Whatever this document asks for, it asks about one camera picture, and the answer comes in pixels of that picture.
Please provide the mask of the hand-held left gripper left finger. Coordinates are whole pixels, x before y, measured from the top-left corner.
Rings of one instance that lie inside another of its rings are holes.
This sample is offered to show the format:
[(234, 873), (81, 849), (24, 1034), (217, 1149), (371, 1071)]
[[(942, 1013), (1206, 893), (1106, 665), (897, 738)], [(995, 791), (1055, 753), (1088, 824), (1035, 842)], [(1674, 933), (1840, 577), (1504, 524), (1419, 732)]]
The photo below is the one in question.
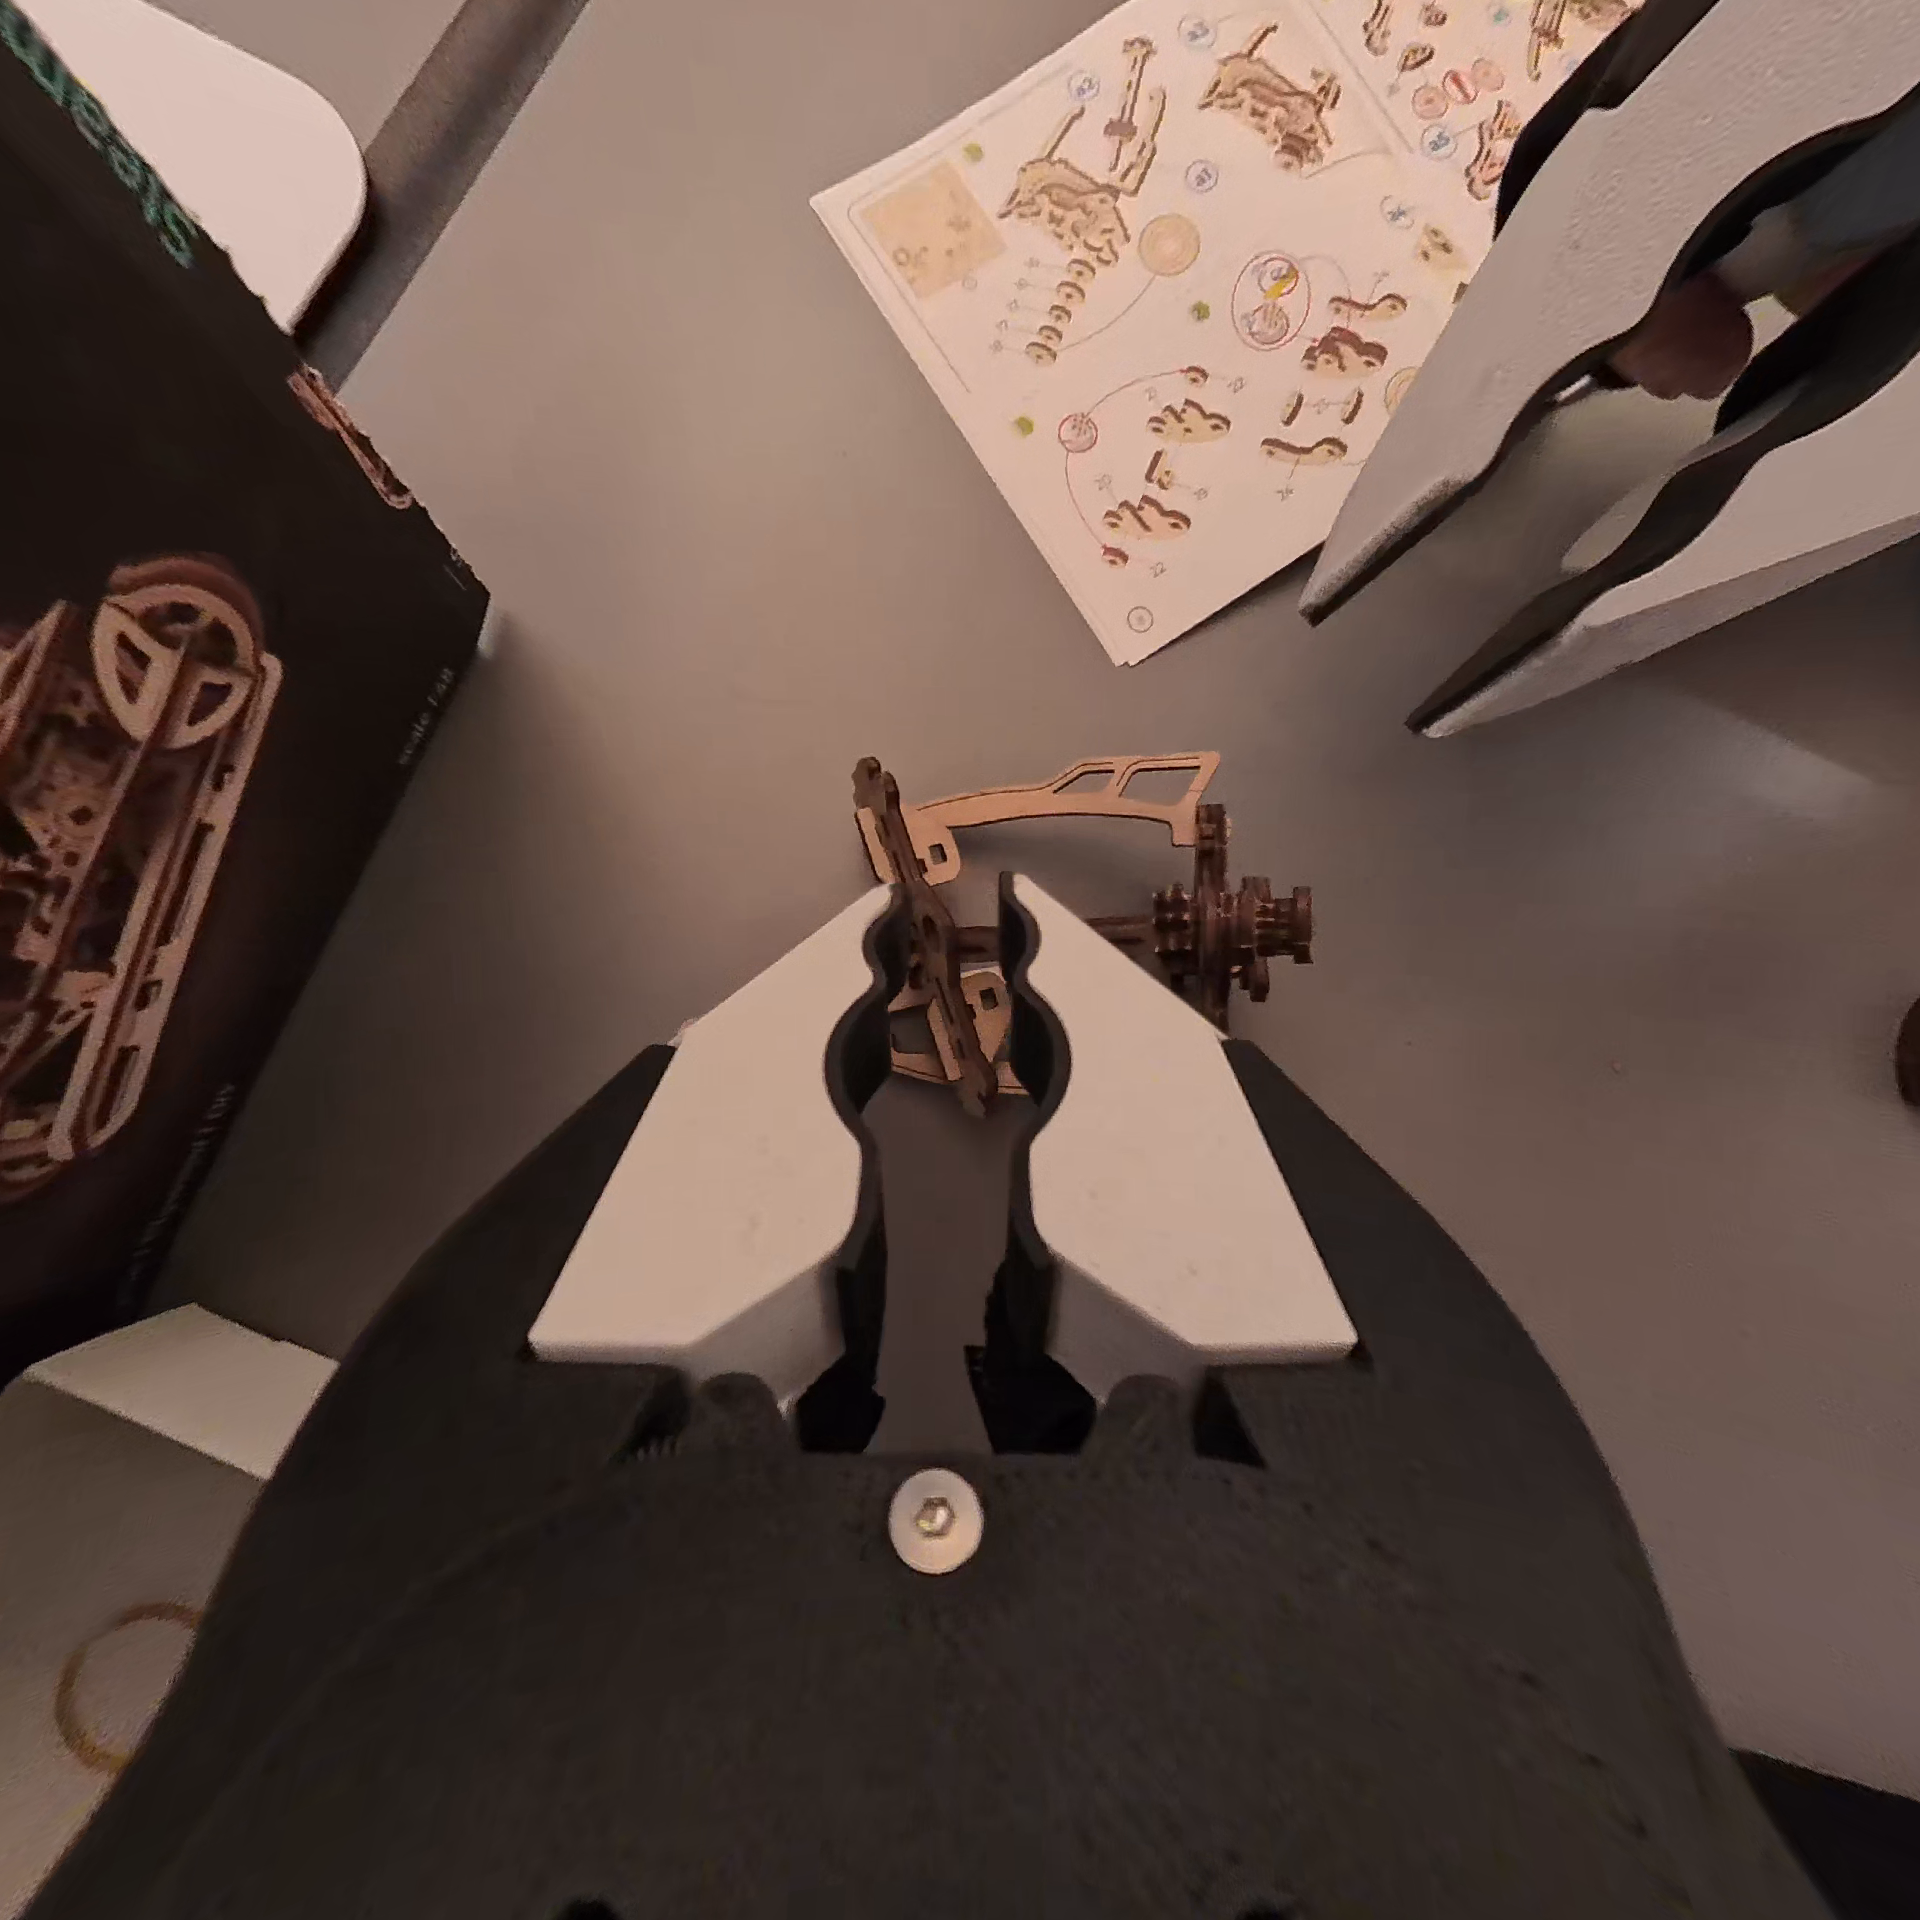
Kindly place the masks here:
[(875, 885), (682, 1023), (530, 1325), (546, 1361), (751, 1376), (793, 1402), (840, 1356), (831, 1268), (857, 1223), (861, 1142), (827, 1049), (875, 986)]

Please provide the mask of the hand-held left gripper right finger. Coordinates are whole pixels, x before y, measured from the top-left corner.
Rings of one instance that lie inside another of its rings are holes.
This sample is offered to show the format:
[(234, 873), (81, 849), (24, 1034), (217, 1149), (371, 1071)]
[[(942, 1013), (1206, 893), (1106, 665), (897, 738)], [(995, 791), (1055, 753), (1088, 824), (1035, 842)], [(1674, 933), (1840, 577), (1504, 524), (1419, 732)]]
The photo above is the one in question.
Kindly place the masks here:
[(1040, 1356), (1095, 1402), (1222, 1368), (1329, 1364), (1360, 1334), (1218, 1028), (1040, 882), (999, 880), (1019, 1077), (1017, 1224)]

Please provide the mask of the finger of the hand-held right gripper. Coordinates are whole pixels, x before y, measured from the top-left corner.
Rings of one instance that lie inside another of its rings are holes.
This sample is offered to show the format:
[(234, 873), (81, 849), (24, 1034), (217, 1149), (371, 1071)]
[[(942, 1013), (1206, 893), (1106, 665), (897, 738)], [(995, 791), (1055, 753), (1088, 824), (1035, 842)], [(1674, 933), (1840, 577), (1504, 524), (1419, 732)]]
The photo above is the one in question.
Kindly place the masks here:
[(1621, 495), (1408, 716), (1450, 735), (1563, 697), (1914, 540), (1917, 236), (1781, 332), (1711, 433)]
[(1527, 184), (1335, 517), (1309, 624), (1425, 540), (1667, 287), (1914, 95), (1914, 1), (1649, 5), (1666, 57)]

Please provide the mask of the wooden gear model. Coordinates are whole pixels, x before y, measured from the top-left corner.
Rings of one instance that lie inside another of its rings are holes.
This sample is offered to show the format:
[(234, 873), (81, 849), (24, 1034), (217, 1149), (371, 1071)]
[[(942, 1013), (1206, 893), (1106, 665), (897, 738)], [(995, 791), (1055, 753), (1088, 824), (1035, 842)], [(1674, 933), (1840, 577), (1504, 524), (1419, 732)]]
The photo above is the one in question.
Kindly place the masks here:
[[(899, 813), (897, 781), (880, 758), (858, 758), (850, 784), (854, 828), (875, 880), (899, 885), (911, 903), (903, 986), (889, 1007), (891, 1069), (923, 1085), (949, 1087), (966, 1112), (979, 1118), (1001, 1097), (1023, 1092), (1013, 1061), (1013, 989), (1001, 961), (1001, 936), (994, 926), (955, 918), (944, 889), (957, 878), (931, 882), (925, 874)], [(1189, 852), (1191, 878), (1173, 885), (1250, 878), (1232, 874), (1232, 817), (1209, 793), (1198, 808), (1194, 847)], [(1095, 916), (1093, 929), (1165, 982), (1152, 948), (1152, 901), (1130, 913)]]

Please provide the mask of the black model kit box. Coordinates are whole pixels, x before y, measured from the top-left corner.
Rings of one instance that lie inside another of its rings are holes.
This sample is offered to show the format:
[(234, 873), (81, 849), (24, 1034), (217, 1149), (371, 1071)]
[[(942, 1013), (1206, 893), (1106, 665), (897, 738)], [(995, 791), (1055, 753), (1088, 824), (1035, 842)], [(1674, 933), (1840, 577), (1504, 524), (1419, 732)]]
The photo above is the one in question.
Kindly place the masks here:
[(2, 1364), (122, 1325), (489, 589), (3, 5)]

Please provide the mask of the person's right hand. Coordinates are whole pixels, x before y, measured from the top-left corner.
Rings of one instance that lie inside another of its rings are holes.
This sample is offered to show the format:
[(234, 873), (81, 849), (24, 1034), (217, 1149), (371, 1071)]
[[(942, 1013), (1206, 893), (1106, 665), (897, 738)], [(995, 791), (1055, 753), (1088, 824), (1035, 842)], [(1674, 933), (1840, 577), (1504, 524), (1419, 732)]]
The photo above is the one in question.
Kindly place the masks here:
[(1745, 303), (1713, 272), (1673, 285), (1609, 360), (1655, 399), (1723, 394), (1754, 349)]

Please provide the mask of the small wooden gear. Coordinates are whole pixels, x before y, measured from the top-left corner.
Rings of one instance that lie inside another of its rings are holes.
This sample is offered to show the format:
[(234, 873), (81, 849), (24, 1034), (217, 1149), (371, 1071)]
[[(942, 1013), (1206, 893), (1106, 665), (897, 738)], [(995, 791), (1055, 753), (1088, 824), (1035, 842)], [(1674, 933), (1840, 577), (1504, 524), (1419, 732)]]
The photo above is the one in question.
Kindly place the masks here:
[(1269, 996), (1270, 961), (1311, 960), (1311, 889), (1274, 893), (1258, 874), (1170, 885), (1154, 893), (1150, 924), (1165, 982), (1218, 1026), (1226, 1026), (1237, 992)]

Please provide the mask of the long wooden lever part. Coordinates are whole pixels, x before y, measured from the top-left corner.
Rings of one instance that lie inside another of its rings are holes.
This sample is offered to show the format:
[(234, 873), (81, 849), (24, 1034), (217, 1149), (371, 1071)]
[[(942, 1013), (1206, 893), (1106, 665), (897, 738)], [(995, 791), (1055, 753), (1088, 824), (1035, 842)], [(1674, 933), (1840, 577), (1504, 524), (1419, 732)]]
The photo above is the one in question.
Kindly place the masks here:
[(1147, 824), (1160, 830), (1173, 847), (1191, 849), (1198, 808), (1218, 768), (1218, 752), (1102, 753), (1072, 760), (1037, 781), (904, 801), (899, 813), (931, 882), (952, 880), (962, 870), (965, 832), (1019, 822)]

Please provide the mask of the printed instruction sheet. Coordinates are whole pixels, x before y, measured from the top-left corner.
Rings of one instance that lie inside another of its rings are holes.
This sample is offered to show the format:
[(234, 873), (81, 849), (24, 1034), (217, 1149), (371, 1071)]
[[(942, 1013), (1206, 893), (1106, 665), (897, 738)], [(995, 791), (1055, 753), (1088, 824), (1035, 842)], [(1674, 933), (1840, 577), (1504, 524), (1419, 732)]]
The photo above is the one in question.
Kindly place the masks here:
[(1134, 1), (813, 207), (1117, 665), (1317, 549), (1631, 1)]

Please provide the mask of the white cardboard box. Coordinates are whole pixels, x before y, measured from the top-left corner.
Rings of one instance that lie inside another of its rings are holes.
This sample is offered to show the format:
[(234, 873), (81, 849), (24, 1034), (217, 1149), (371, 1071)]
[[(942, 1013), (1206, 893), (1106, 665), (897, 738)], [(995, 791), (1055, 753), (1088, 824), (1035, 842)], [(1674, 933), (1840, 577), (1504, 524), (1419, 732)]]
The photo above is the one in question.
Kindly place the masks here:
[[(205, 1609), (333, 1357), (182, 1305), (38, 1359), (2, 1397), (2, 1916), (21, 1916), (114, 1780), (51, 1719), (73, 1646), (137, 1600)], [(137, 1624), (86, 1662), (83, 1712), (134, 1752), (186, 1650)]]

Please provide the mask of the pile of rubber bands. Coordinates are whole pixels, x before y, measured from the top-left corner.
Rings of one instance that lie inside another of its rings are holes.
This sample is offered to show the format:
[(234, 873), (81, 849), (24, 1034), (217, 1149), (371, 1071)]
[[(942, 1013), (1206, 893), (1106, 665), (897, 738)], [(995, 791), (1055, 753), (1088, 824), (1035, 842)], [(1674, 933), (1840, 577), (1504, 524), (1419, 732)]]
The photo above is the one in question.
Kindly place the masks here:
[(55, 1733), (64, 1752), (86, 1770), (114, 1780), (133, 1762), (133, 1746), (114, 1746), (90, 1725), (81, 1688), (89, 1656), (109, 1638), (137, 1624), (170, 1624), (189, 1642), (203, 1623), (203, 1609), (186, 1600), (137, 1600), (104, 1617), (64, 1656), (51, 1693)]

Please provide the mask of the white rounded base plate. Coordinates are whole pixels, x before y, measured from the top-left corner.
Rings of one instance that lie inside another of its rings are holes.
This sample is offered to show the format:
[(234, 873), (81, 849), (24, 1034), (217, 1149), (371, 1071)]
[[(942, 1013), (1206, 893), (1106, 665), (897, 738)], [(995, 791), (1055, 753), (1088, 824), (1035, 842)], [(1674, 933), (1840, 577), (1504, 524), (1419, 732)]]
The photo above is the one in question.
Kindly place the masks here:
[(127, 138), (189, 223), (218, 245), (282, 332), (297, 332), (367, 214), (367, 166), (306, 81), (144, 1), (16, 5), (34, 76), (81, 130)]

